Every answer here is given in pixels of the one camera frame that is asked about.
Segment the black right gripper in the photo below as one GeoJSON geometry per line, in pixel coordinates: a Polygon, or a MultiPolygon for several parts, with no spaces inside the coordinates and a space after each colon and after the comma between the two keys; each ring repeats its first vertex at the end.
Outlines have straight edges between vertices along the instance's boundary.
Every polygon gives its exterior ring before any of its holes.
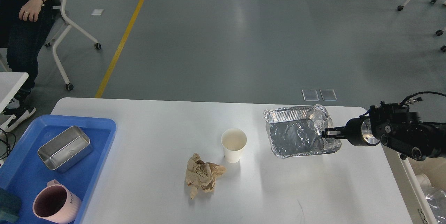
{"type": "Polygon", "coordinates": [[[377,146],[380,140],[372,133],[369,118],[353,118],[347,121],[344,128],[325,128],[322,137],[334,139],[347,139],[354,146],[377,146]]]}

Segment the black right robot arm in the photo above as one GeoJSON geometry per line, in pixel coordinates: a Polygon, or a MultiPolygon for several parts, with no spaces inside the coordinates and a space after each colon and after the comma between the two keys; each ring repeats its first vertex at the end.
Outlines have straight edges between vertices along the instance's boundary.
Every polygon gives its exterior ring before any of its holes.
{"type": "Polygon", "coordinates": [[[347,121],[345,126],[325,128],[323,137],[346,139],[354,146],[382,144],[397,151],[400,158],[423,161],[426,158],[445,157],[445,123],[423,121],[410,105],[421,102],[421,94],[408,95],[400,103],[381,102],[347,121]]]}

